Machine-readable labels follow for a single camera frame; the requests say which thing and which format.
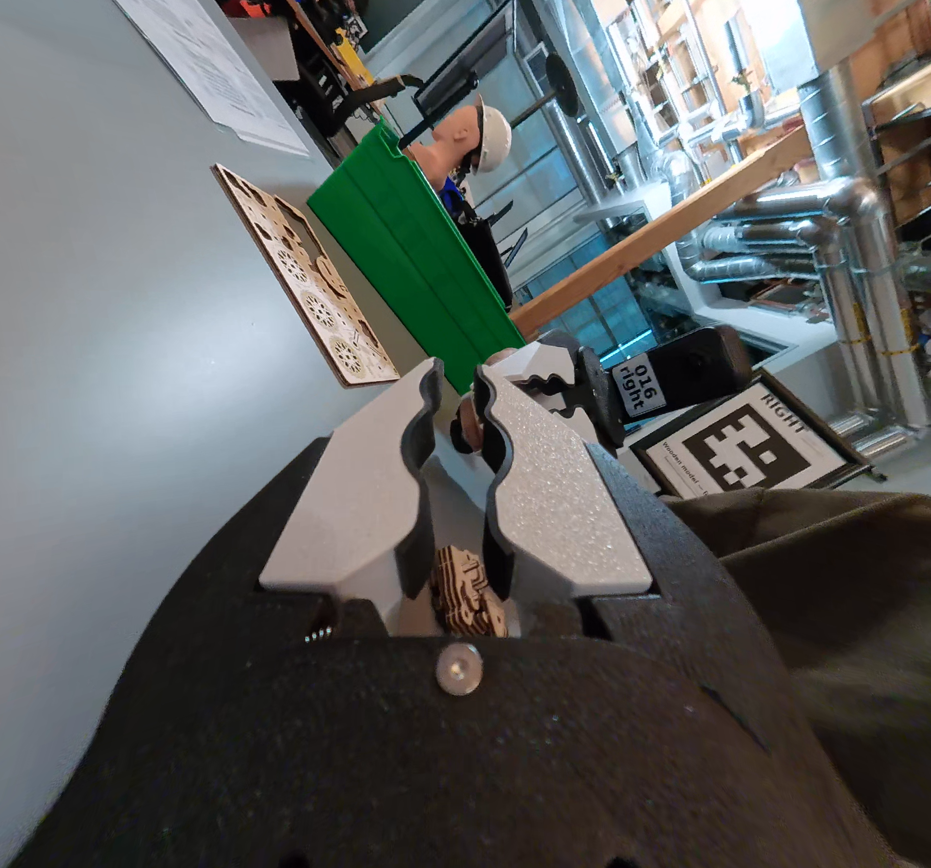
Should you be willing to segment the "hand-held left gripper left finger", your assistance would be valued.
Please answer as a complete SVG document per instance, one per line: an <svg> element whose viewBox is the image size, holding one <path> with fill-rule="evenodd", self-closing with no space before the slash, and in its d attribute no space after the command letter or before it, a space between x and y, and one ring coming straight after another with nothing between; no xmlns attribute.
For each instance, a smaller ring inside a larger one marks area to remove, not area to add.
<svg viewBox="0 0 931 868"><path fill-rule="evenodd" d="M259 576L265 591L366 600L398 634L436 555L422 472L443 379L440 359L421 362L326 438Z"/></svg>

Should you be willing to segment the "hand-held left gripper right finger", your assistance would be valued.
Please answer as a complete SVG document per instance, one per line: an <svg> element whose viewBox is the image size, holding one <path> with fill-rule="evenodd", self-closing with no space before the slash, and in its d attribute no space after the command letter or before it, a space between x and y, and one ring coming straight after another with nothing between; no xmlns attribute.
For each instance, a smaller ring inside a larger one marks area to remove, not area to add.
<svg viewBox="0 0 931 868"><path fill-rule="evenodd" d="M504 601L642 595L653 576L599 463L616 461L505 376L476 370L487 495L483 560Z"/></svg>

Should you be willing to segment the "wooden model assembly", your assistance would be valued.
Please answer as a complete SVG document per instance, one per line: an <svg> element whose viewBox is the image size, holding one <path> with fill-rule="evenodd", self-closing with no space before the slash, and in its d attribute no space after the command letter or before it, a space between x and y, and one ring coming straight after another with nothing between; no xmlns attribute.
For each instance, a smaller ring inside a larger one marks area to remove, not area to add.
<svg viewBox="0 0 931 868"><path fill-rule="evenodd" d="M504 603L474 552L451 545L439 548L428 584L436 621L448 634L508 636Z"/></svg>

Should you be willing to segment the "wooden parts sheet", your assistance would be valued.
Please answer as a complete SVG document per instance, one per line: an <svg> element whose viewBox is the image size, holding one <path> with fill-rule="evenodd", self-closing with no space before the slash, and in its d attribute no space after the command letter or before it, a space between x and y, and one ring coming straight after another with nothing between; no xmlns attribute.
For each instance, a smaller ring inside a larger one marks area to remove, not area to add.
<svg viewBox="0 0 931 868"><path fill-rule="evenodd" d="M341 385L399 380L398 369L305 215L222 165L212 171Z"/></svg>

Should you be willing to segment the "person's right hand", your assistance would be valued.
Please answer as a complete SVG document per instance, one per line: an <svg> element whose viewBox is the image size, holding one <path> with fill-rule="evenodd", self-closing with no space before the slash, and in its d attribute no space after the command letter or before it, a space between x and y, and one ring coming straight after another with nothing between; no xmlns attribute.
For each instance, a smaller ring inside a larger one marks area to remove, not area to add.
<svg viewBox="0 0 931 868"><path fill-rule="evenodd" d="M484 424L480 417L472 393L462 396L457 409L454 424L458 426L458 441L453 441L456 450L464 454L476 454L482 451Z"/></svg>

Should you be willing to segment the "framed marker sign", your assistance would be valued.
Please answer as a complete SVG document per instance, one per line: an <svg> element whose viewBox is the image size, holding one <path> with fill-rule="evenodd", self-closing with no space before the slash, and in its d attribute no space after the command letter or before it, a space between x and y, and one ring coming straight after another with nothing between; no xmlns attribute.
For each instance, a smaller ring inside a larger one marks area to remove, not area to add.
<svg viewBox="0 0 931 868"><path fill-rule="evenodd" d="M629 445L660 491L683 499L744 490L834 489L874 465L774 375L688 410Z"/></svg>

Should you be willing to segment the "wooden beam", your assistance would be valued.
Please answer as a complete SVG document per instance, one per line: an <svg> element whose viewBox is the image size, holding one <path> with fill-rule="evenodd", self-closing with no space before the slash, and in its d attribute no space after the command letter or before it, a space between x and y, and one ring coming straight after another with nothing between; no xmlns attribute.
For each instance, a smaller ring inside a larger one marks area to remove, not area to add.
<svg viewBox="0 0 931 868"><path fill-rule="evenodd" d="M812 155L798 127L510 313L524 338Z"/></svg>

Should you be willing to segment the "green plastic bin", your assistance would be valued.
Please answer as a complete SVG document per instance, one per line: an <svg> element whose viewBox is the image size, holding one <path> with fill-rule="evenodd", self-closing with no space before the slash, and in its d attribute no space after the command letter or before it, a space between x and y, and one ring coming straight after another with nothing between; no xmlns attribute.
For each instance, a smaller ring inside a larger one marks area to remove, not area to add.
<svg viewBox="0 0 931 868"><path fill-rule="evenodd" d="M459 394L477 367L524 340L400 137L380 120L309 197L348 254Z"/></svg>

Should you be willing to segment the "mannequin bust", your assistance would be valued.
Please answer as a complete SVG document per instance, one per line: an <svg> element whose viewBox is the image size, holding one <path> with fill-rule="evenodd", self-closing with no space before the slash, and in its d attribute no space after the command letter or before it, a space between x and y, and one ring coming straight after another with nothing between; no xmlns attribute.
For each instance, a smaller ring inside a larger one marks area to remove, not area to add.
<svg viewBox="0 0 931 868"><path fill-rule="evenodd" d="M492 222L477 214L456 185L457 178L471 174L472 156L480 141L475 102L444 117L433 130L432 138L430 145L411 144L406 154L424 174L457 233L500 296L505 310L510 311L513 291L495 243Z"/></svg>

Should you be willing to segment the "olive green shirt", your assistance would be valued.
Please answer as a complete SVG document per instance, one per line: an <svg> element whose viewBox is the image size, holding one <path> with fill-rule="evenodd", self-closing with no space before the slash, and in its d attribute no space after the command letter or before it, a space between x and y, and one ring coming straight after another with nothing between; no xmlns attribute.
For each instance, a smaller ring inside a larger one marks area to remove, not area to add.
<svg viewBox="0 0 931 868"><path fill-rule="evenodd" d="M663 501L762 619L861 808L902 862L929 866L929 496L746 490Z"/></svg>

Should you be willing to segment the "black disc stand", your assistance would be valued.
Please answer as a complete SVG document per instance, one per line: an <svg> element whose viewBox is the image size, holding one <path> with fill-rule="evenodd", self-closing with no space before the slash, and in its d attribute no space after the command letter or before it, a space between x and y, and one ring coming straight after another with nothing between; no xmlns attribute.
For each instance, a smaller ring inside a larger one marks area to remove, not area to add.
<svg viewBox="0 0 931 868"><path fill-rule="evenodd" d="M572 72L564 60L555 52L547 55L545 60L546 79L549 90L531 106L510 120L512 129L517 129L532 115L542 110L551 102L556 102L565 117L576 118L580 112L579 97Z"/></svg>

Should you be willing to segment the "black office chair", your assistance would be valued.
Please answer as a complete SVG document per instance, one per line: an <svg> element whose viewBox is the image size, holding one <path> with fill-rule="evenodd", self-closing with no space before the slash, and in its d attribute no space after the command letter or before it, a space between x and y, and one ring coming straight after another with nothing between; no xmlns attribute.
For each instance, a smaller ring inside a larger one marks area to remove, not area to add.
<svg viewBox="0 0 931 868"><path fill-rule="evenodd" d="M412 74L396 74L385 80L377 80L360 90L345 94L341 102L332 108L331 117L324 121L321 133L324 137L332 138L339 129L343 128L346 120L361 106L370 105L385 98L392 98L404 89L419 90L425 82Z"/></svg>

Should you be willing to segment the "black computer monitor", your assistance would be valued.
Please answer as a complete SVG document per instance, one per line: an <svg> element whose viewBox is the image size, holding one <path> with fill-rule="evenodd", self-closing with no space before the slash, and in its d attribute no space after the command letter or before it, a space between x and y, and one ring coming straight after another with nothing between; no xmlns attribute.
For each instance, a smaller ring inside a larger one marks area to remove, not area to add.
<svg viewBox="0 0 931 868"><path fill-rule="evenodd" d="M439 120L515 51L517 0L505 0L413 95L422 117Z"/></svg>

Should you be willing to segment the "white paper sheet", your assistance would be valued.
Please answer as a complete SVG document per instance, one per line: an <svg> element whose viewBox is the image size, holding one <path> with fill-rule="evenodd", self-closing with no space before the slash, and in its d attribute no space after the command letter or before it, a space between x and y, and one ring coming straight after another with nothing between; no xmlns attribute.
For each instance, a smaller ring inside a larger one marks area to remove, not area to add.
<svg viewBox="0 0 931 868"><path fill-rule="evenodd" d="M113 0L216 124L241 140L309 150L198 0Z"/></svg>

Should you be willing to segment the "silver ventilation duct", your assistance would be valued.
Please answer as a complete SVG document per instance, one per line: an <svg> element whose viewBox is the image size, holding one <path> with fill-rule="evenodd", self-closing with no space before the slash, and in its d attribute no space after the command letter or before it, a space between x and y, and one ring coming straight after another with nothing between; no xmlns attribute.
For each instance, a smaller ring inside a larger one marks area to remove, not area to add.
<svg viewBox="0 0 931 868"><path fill-rule="evenodd" d="M497 8L505 0L489 0ZM547 56L561 55L559 43L548 30L549 17L543 14L536 0L515 0L515 52L532 98L546 97L552 84L546 75ZM611 193L607 176L612 165L606 162L589 133L587 116L580 111L575 117L566 115L558 97L548 100L536 112L544 117L556 145L573 176L581 197L588 206L597 206Z"/></svg>

